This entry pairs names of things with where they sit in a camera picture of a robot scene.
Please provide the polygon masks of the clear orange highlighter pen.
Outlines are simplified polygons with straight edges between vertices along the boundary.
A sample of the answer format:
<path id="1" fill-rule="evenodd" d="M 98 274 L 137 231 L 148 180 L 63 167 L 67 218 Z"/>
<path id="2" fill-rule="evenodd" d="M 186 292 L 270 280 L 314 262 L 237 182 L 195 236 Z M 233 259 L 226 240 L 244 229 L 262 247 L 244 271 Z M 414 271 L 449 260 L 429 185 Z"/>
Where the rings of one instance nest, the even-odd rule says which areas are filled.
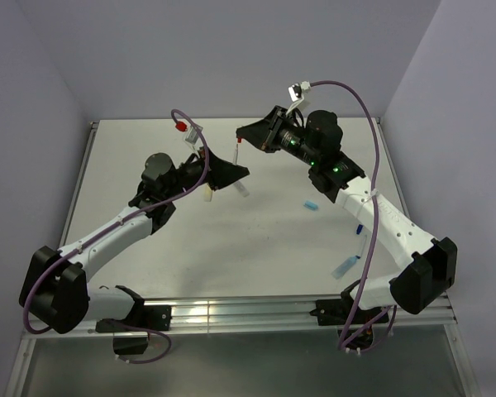
<path id="1" fill-rule="evenodd" d="M 236 189 L 236 191 L 243 197 L 243 198 L 246 198 L 250 195 L 250 192 L 247 190 L 247 188 L 245 187 L 245 185 L 240 181 L 236 181 L 234 184 L 233 184 L 234 188 Z"/>

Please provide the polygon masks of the clear blue highlighter pen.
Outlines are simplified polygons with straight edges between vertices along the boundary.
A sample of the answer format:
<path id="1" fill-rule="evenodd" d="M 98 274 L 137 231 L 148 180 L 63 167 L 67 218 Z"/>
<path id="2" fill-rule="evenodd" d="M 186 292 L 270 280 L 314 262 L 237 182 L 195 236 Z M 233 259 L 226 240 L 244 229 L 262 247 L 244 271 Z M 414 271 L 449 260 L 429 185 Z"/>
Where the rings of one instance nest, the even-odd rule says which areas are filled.
<path id="1" fill-rule="evenodd" d="M 331 273 L 331 275 L 336 280 L 340 280 L 357 263 L 359 259 L 360 256 L 348 257 Z"/>

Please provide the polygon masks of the thin blue pen refill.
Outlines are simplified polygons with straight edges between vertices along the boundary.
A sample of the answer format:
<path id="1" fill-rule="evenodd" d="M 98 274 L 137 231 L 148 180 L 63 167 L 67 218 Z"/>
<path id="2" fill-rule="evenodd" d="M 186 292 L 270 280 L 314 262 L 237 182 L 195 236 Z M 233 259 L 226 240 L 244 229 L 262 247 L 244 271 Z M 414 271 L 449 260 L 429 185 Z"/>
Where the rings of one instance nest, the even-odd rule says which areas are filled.
<path id="1" fill-rule="evenodd" d="M 367 241 L 368 241 L 368 236 L 366 234 L 362 235 L 361 239 L 360 239 L 359 250 L 357 251 L 357 254 L 356 254 L 356 256 L 358 258 L 361 258 L 364 255 L 365 246 L 366 246 Z"/>

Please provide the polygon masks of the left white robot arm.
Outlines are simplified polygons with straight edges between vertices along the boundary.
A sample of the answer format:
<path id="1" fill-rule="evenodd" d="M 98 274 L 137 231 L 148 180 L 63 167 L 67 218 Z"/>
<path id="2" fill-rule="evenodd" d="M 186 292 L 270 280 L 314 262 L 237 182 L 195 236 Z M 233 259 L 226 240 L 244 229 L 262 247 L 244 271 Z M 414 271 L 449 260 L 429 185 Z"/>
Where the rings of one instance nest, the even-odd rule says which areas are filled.
<path id="1" fill-rule="evenodd" d="M 180 165 L 165 153 L 151 155 L 136 196 L 111 222 L 69 245 L 43 246 L 34 253 L 19 297 L 25 329 L 37 332 L 30 316 L 59 334 L 88 320 L 115 321 L 126 330 L 140 327 L 148 316 L 144 298 L 122 285 L 90 289 L 89 281 L 128 247 L 159 231 L 174 214 L 175 200 L 203 184 L 224 189 L 249 173 L 204 148 Z"/>

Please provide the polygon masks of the yellow highlighter pen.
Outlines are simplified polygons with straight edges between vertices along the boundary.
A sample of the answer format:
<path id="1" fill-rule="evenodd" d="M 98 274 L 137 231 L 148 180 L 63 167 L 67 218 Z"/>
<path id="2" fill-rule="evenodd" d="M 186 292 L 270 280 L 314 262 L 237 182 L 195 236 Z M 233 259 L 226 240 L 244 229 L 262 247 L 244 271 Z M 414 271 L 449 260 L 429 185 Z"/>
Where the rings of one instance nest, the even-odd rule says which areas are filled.
<path id="1" fill-rule="evenodd" d="M 205 202 L 211 202 L 212 201 L 212 194 L 213 191 L 212 189 L 206 184 L 203 189 L 203 199 Z"/>

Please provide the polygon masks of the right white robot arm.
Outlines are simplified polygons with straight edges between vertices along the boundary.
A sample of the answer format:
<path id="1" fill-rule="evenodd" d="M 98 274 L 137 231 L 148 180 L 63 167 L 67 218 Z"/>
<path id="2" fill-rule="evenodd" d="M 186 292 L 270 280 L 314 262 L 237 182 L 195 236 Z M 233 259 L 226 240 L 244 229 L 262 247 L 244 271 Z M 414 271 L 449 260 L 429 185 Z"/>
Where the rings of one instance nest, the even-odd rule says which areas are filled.
<path id="1" fill-rule="evenodd" d="M 346 288 L 345 319 L 357 323 L 370 309 L 392 305 L 419 314 L 454 284 L 456 244 L 423 231 L 373 190 L 365 172 L 341 149 L 343 131 L 335 113 L 317 110 L 299 125 L 276 106 L 263 119 L 237 128 L 236 137 L 265 153 L 286 151 L 307 164 L 312 185 L 369 229 L 393 257 L 398 267 L 393 274 L 367 279 L 363 288 Z"/>

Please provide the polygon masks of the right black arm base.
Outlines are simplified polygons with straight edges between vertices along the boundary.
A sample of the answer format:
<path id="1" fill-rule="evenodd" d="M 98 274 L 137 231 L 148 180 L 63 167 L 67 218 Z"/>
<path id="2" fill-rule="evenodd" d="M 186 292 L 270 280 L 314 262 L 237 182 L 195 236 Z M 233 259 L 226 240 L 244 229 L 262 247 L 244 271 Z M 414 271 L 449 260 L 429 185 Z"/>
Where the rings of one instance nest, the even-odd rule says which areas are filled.
<path id="1" fill-rule="evenodd" d="M 319 326 L 343 326 L 351 313 L 354 301 L 351 298 L 319 299 L 309 314 L 317 319 Z M 351 325 L 363 325 L 380 314 L 381 308 L 362 310 L 358 308 Z"/>

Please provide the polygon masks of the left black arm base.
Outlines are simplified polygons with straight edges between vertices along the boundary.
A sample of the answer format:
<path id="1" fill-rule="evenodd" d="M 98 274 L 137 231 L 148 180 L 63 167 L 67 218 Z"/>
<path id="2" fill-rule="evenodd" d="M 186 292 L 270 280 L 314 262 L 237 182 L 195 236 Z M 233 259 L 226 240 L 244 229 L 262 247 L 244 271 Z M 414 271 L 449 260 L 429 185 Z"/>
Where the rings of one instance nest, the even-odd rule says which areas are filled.
<path id="1" fill-rule="evenodd" d="M 141 305 L 133 308 L 120 323 L 134 328 L 168 331 L 172 307 L 170 305 Z"/>

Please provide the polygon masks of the light blue pen cap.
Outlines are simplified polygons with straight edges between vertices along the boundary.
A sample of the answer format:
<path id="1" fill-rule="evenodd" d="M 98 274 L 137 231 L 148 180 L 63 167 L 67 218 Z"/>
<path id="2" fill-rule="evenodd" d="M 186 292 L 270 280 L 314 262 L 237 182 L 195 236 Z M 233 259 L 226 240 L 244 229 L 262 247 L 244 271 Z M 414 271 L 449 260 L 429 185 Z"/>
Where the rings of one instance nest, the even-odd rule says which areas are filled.
<path id="1" fill-rule="evenodd" d="M 318 206 L 315 203 L 311 202 L 311 201 L 305 201 L 304 202 L 304 207 L 305 208 L 308 208 L 308 209 L 310 209 L 312 211 L 317 211 L 318 210 Z"/>

